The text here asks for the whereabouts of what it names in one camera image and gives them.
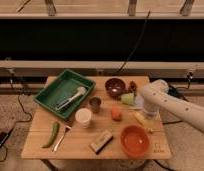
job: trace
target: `table leg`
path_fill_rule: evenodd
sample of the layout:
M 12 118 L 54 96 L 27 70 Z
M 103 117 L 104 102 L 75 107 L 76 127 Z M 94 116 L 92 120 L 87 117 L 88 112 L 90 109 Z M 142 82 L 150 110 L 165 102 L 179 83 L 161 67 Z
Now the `table leg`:
M 51 170 L 57 171 L 58 169 L 47 159 L 41 159 L 41 161 Z

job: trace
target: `orange bowl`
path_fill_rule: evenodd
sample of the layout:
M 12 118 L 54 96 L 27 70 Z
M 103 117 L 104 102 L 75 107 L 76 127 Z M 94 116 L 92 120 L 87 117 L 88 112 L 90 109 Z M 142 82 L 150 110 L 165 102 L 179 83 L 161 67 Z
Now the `orange bowl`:
M 145 155 L 149 149 L 149 138 L 146 131 L 137 125 L 126 126 L 120 137 L 122 150 L 130 158 Z

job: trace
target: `spoon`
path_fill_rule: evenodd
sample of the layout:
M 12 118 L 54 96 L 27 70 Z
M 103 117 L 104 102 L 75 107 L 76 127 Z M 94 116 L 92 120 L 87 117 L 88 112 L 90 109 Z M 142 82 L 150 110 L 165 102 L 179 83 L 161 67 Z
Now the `spoon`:
M 70 97 L 68 99 L 65 99 L 61 103 L 57 104 L 56 107 L 55 107 L 55 110 L 61 110 L 62 108 L 66 107 L 74 99 L 76 99 L 77 97 L 79 97 L 81 95 L 84 95 L 86 93 L 86 91 L 87 90 L 86 90 L 85 87 L 78 87 L 77 88 L 77 93 L 74 96 L 72 96 L 72 97 Z

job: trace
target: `bowl rim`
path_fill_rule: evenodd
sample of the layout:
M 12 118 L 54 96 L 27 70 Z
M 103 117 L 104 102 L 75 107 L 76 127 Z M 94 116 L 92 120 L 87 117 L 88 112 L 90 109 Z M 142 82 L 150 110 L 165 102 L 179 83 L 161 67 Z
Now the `bowl rim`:
M 138 131 L 140 130 L 140 133 L 141 135 L 143 135 L 144 137 L 144 142 L 146 141 L 146 148 L 143 150 L 143 151 L 140 151 L 140 153 L 132 153 L 130 150 L 127 149 L 127 147 L 124 145 L 124 133 L 127 129 L 130 129 L 130 128 L 137 128 Z M 125 126 L 122 131 L 121 131 L 121 134 L 120 134 L 120 144 L 121 144 L 121 147 L 122 147 L 122 150 L 123 152 L 130 158 L 138 158 L 138 157 L 141 157 L 141 156 L 144 156 L 148 151 L 149 151 L 149 147 L 150 147 L 150 139 L 147 135 L 147 132 L 146 130 L 140 126 L 140 125 L 127 125 Z

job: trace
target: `small cup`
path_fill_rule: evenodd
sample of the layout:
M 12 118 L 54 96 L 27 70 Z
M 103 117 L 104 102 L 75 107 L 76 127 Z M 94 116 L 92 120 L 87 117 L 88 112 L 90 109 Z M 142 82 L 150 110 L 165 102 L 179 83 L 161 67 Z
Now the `small cup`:
M 98 97 L 93 97 L 90 99 L 90 107 L 93 113 L 99 113 L 101 106 L 101 99 Z
M 134 93 L 127 93 L 121 96 L 122 103 L 127 105 L 133 105 L 134 99 L 135 99 Z
M 87 128 L 91 122 L 91 111 L 87 108 L 81 108 L 76 112 L 75 118 L 80 126 Z

